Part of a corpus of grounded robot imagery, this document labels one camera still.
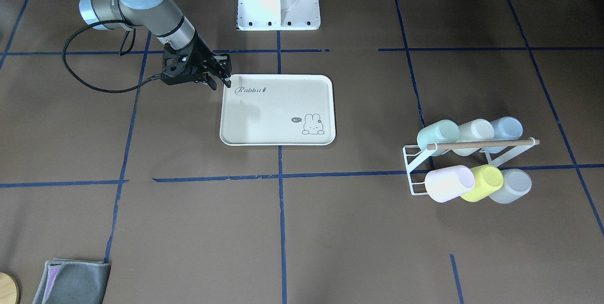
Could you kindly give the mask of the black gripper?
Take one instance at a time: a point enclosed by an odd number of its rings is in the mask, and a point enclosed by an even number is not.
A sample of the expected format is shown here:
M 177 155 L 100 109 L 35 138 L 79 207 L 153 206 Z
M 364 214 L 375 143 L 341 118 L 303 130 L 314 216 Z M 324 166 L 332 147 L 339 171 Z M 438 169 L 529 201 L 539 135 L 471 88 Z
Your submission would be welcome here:
M 231 87 L 232 65 L 229 55 L 215 55 L 200 35 L 181 49 L 170 43 L 164 44 L 160 80 L 169 86 L 181 83 L 203 83 L 217 90 L 213 79 L 219 78 L 227 88 Z

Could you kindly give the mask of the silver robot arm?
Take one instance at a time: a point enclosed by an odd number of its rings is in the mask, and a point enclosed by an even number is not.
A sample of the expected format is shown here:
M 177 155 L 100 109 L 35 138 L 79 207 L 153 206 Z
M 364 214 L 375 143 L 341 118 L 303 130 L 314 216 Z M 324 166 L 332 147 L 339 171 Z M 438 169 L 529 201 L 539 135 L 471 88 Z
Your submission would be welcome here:
M 164 47 L 162 71 L 147 79 L 173 86 L 203 83 L 217 89 L 215 78 L 231 86 L 231 60 L 228 54 L 216 55 L 174 0 L 80 0 L 80 14 L 86 26 L 65 42 L 62 59 L 75 37 L 88 29 L 123 28 L 135 34 L 144 26 Z

